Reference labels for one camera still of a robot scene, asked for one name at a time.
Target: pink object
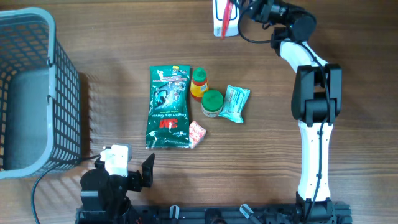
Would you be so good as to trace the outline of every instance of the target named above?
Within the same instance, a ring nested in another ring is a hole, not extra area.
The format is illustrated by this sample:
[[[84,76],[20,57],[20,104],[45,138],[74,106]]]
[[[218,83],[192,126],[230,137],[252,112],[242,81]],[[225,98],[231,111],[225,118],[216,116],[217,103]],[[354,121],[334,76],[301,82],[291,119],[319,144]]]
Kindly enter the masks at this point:
[[[189,125],[189,143],[193,149],[205,137],[206,129],[201,127],[196,121]]]

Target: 3m logo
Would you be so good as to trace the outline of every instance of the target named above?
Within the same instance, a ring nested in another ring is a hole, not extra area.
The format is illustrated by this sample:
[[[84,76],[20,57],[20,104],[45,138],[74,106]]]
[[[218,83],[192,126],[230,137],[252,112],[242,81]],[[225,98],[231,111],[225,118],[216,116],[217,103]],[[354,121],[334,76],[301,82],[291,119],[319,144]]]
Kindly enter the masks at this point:
[[[160,121],[159,128],[176,128],[177,123],[177,119],[163,119]]]

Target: green package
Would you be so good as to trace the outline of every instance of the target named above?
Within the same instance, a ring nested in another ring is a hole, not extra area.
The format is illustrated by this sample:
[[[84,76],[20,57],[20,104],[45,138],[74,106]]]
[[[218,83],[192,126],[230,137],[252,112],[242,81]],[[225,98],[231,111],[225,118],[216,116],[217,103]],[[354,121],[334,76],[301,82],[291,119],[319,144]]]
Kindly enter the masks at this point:
[[[187,91],[189,65],[150,67],[150,104],[146,148],[189,148]]]

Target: jar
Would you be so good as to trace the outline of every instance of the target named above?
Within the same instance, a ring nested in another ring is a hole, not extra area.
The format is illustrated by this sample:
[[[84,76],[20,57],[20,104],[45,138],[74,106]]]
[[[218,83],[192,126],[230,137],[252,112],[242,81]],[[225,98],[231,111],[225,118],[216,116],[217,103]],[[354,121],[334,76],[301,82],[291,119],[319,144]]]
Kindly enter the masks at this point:
[[[191,80],[191,96],[201,102],[203,94],[209,90],[207,84],[207,73],[203,68],[197,68],[193,71]]]
[[[209,118],[217,117],[223,109],[224,98],[217,90],[209,90],[203,94],[201,110]]]

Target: wooden surface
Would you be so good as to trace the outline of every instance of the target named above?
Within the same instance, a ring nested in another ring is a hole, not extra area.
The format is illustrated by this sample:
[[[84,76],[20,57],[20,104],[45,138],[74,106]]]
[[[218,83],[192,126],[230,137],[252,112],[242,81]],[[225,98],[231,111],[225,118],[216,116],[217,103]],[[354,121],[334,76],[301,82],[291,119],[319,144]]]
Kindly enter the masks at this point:
[[[330,147],[332,199],[351,204],[355,223],[398,223],[398,3],[291,2],[318,18],[313,49],[343,67],[343,107]],[[156,153],[153,188],[128,193],[134,205],[294,202],[301,169],[300,132],[290,113],[295,73],[269,45],[215,38],[210,1],[36,6],[53,14],[59,41],[84,74],[85,148],[97,154],[103,145],[130,143],[131,170]],[[271,36],[260,24],[245,25],[253,39]],[[211,88],[223,93],[228,84],[250,89],[244,124],[207,118],[191,100],[205,140],[194,150],[146,150],[149,67],[164,64],[203,67]],[[42,223],[73,223],[80,177],[92,168],[86,162],[41,181]],[[34,180],[0,181],[0,223],[34,222]]]

